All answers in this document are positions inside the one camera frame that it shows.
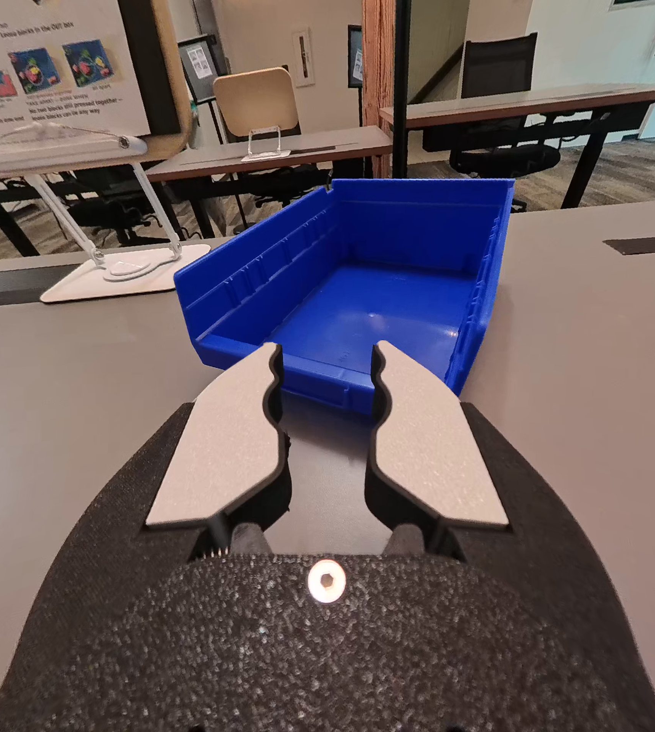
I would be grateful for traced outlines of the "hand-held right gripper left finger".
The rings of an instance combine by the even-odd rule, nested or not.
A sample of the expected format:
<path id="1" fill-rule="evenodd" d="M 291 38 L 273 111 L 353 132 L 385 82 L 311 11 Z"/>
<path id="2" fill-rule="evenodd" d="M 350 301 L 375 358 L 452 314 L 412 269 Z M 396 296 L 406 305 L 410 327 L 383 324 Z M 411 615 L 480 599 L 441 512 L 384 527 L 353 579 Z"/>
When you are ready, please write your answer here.
<path id="1" fill-rule="evenodd" d="M 289 436 L 281 427 L 282 347 L 265 343 L 223 371 L 195 399 L 153 499 L 149 530 L 197 528 L 210 547 L 236 527 L 262 531 L 289 509 Z"/>

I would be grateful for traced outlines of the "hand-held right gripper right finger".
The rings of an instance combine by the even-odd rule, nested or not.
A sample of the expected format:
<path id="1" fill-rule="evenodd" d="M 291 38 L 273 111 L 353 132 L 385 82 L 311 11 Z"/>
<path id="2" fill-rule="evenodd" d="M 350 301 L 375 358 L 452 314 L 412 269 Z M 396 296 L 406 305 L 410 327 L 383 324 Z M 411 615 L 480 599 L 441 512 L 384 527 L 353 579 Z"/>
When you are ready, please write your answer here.
<path id="1" fill-rule="evenodd" d="M 510 520 L 461 401 L 387 340 L 372 348 L 374 395 L 365 502 L 384 526 L 416 526 L 438 551 L 454 529 L 501 532 Z"/>

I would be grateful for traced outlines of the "blue plastic bin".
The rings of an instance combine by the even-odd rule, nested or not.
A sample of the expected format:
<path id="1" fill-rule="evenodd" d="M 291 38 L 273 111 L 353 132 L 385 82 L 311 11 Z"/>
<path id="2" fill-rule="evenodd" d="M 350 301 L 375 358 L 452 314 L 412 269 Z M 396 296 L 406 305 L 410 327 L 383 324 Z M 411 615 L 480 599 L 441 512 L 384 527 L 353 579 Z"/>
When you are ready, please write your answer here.
<path id="1" fill-rule="evenodd" d="M 174 276 L 194 350 L 282 347 L 284 389 L 371 413 L 387 340 L 460 395 L 491 319 L 510 178 L 336 179 Z"/>

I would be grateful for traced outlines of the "small clear stand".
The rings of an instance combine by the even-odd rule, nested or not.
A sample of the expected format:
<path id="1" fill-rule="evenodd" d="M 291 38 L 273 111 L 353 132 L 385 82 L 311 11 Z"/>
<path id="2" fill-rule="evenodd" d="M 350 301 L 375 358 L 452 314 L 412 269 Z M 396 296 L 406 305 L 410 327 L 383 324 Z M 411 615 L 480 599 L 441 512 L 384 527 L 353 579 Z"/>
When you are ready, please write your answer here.
<path id="1" fill-rule="evenodd" d="M 275 149 L 268 149 L 263 151 L 254 151 L 252 143 L 258 135 L 267 135 L 268 138 L 276 136 L 277 147 Z M 247 155 L 242 158 L 241 162 L 256 162 L 262 160 L 280 160 L 291 155 L 292 151 L 289 149 L 282 148 L 282 134 L 279 125 L 273 125 L 268 127 L 259 127 L 256 129 L 250 129 L 248 135 L 248 151 Z"/>

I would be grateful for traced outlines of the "small wooden display board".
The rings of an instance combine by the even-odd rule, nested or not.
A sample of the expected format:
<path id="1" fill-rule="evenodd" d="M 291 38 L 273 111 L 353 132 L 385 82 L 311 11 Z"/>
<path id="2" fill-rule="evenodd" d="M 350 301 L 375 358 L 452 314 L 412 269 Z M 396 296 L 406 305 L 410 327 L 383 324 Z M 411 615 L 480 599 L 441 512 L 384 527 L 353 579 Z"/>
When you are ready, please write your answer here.
<path id="1" fill-rule="evenodd" d="M 292 78 L 284 67 L 220 76 L 213 95 L 231 143 L 245 141 L 251 131 L 259 131 L 257 138 L 273 137 L 265 132 L 268 127 L 279 127 L 284 136 L 301 132 Z"/>

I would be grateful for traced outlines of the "black metal pole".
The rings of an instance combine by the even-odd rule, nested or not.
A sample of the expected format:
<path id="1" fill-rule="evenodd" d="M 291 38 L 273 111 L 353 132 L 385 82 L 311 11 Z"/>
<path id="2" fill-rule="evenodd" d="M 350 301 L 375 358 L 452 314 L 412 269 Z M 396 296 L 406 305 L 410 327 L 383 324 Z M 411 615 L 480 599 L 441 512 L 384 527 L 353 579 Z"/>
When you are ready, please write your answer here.
<path id="1" fill-rule="evenodd" d="M 406 106 L 409 77 L 411 1 L 396 1 L 393 71 L 392 178 L 406 178 L 408 131 Z"/>

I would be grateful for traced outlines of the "black framed sign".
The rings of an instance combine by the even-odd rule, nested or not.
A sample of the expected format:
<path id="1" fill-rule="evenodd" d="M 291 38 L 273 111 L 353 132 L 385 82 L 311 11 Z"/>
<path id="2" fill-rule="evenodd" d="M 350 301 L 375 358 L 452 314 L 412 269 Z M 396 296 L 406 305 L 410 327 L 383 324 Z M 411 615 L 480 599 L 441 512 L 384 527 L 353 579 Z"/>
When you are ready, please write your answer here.
<path id="1" fill-rule="evenodd" d="M 181 40 L 177 47 L 194 104 L 213 100 L 213 83 L 229 73 L 218 37 L 209 33 Z"/>
<path id="2" fill-rule="evenodd" d="M 347 32 L 348 47 L 348 88 L 362 88 L 363 85 L 363 35 L 360 25 L 349 24 Z"/>

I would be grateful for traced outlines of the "printed instruction sheet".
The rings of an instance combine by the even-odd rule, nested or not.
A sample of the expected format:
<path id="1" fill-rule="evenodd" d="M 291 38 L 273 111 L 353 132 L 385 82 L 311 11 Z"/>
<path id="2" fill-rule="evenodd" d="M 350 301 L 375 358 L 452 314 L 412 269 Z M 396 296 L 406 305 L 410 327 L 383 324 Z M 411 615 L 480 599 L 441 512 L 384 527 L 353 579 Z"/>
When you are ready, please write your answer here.
<path id="1" fill-rule="evenodd" d="M 119 2 L 0 1 L 0 135 L 33 122 L 150 133 Z"/>

